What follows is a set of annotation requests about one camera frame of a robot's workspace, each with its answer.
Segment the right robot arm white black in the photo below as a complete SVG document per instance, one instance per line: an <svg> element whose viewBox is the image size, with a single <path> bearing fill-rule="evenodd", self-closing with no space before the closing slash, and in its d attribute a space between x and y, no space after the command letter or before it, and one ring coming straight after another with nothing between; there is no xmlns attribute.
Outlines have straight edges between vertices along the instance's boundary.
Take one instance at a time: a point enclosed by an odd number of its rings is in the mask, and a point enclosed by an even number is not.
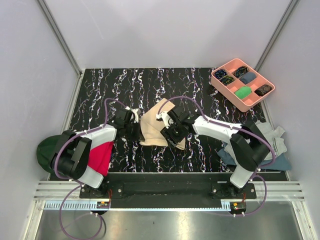
<svg viewBox="0 0 320 240"><path fill-rule="evenodd" d="M175 147L189 134L211 137L231 146L236 167L229 179L227 192L235 199L244 194L245 185L273 150L253 121L228 123L188 113L178 106L159 112L156 119L164 123L160 133L171 146Z"/></svg>

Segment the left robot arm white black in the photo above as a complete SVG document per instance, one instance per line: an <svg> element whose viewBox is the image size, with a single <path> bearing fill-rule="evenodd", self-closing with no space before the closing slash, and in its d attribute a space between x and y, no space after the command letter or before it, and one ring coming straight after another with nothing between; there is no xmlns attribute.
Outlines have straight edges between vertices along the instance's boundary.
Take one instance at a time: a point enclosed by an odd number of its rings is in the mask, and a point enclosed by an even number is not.
<svg viewBox="0 0 320 240"><path fill-rule="evenodd" d="M61 178L72 179L82 185L90 186L90 192L97 198L103 198L108 193L108 186L102 182L104 174L89 166L89 162L106 163L107 144L117 137L126 137L139 141L141 110L125 107L118 110L106 124L81 132L64 131L58 137L55 148L49 157L50 168Z"/></svg>

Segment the beige cloth napkin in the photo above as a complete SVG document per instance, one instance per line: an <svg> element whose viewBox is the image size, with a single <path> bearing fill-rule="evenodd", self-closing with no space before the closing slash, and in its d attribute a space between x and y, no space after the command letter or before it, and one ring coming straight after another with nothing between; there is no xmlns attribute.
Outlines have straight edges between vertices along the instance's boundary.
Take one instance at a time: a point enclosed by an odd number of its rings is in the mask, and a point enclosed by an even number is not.
<svg viewBox="0 0 320 240"><path fill-rule="evenodd" d="M158 114L159 109L166 101L167 99L163 98L141 117L140 125L144 137L144 141L140 141L142 146L169 146L167 140L161 134L161 130L165 128L164 122L156 120L156 114ZM175 107L175 105L171 101L168 101L162 107L160 113L163 111L169 112L173 107Z"/></svg>

